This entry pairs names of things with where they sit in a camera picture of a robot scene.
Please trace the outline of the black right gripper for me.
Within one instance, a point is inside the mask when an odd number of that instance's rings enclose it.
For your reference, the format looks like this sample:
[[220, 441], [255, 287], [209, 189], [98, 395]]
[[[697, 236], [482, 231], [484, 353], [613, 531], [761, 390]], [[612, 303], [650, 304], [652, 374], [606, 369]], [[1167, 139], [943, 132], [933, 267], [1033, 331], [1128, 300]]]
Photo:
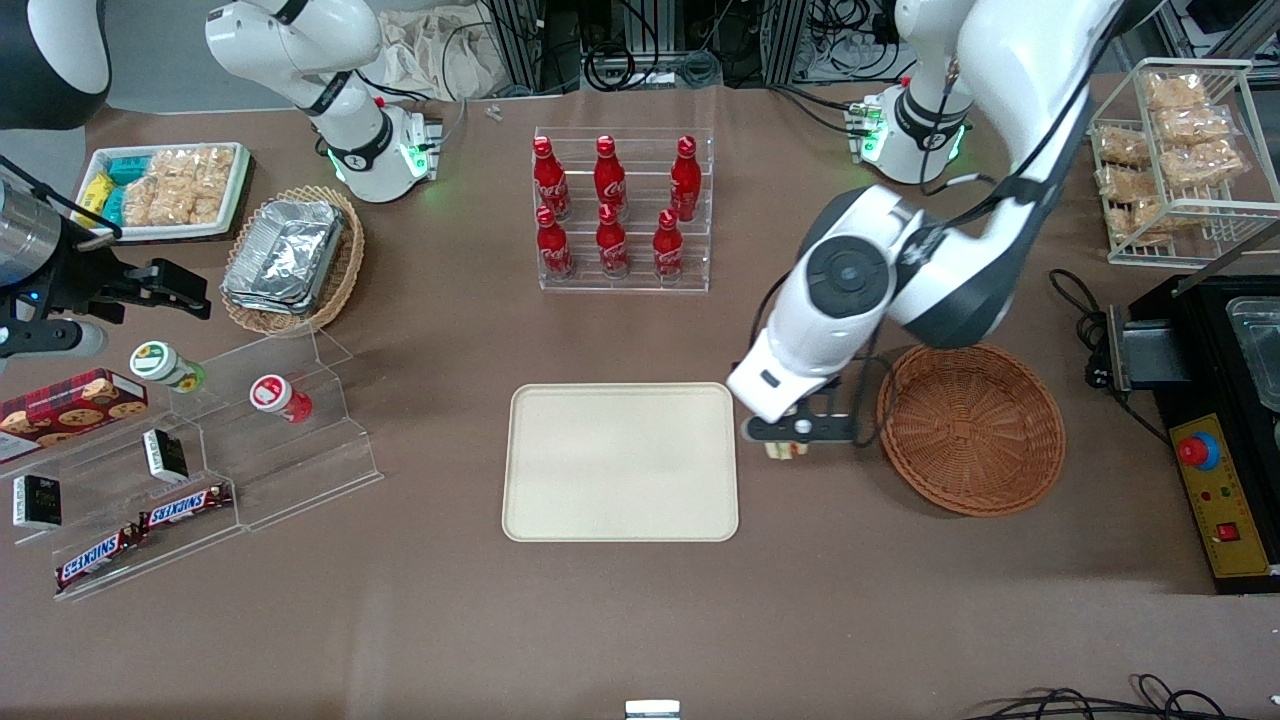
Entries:
[[64, 232], [38, 273], [38, 319], [69, 313], [122, 323], [122, 306], [131, 304], [174, 309], [204, 322], [212, 314], [210, 302], [179, 293], [206, 291], [204, 277], [166, 259], [136, 268], [114, 254], [111, 242]]

